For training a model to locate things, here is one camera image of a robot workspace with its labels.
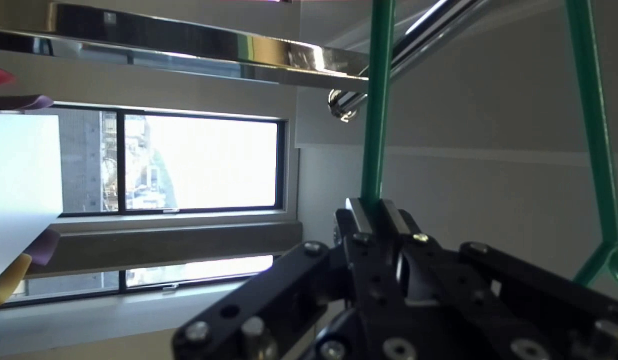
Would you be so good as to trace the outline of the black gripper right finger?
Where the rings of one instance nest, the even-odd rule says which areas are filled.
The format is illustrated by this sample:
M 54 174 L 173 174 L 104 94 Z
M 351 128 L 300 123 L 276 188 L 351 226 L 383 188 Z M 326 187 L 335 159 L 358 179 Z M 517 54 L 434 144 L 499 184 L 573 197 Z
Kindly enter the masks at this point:
M 386 245 L 402 248 L 407 245 L 427 247 L 430 237 L 425 235 L 412 216 L 400 211 L 393 201 L 381 203 L 381 235 Z

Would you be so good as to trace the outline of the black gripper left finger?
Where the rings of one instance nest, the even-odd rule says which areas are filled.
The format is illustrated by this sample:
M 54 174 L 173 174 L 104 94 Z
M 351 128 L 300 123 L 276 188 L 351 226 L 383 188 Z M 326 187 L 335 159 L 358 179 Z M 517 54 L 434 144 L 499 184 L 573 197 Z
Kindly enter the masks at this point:
M 364 265 L 371 261 L 374 248 L 374 229 L 358 198 L 348 198 L 337 211 L 337 245 L 347 255 L 351 265 Z

